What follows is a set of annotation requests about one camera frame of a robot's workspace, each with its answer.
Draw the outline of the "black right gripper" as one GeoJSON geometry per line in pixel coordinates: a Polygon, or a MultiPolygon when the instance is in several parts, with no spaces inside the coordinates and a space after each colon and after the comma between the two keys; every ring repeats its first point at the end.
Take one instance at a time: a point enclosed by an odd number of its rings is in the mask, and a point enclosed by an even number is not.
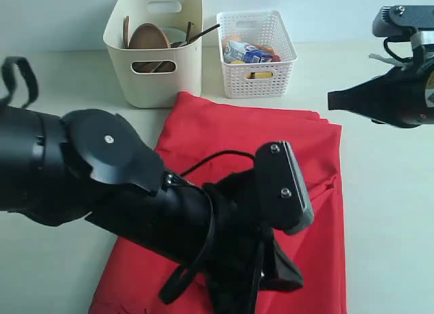
{"type": "Polygon", "coordinates": [[[348,111],[400,128],[433,124],[433,50],[416,49],[412,62],[345,90],[328,92],[330,111],[348,111]]]}

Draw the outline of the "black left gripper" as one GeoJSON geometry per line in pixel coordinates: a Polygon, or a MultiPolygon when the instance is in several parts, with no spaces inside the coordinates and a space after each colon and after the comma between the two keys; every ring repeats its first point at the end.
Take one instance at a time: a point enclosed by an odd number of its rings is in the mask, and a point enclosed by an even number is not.
{"type": "MultiPolygon", "coordinates": [[[[206,283],[215,313],[254,313],[266,244],[273,236],[260,211],[252,171],[234,173],[203,190],[214,203],[216,239],[206,283]]],[[[298,267],[276,239],[267,247],[267,290],[293,292],[304,286],[298,267]]]]}

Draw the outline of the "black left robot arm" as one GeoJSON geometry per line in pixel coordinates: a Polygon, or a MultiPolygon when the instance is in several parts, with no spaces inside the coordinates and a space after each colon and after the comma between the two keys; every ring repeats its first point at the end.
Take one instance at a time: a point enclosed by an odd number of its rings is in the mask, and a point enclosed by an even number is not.
{"type": "Polygon", "coordinates": [[[197,186],[169,169],[121,115],[30,110],[26,58],[1,65],[1,210],[57,227],[84,219],[177,263],[159,292],[178,299],[203,273],[216,313],[253,313],[259,291],[304,285],[274,232],[294,235],[311,205],[292,148],[262,145],[253,166],[197,186]]]}

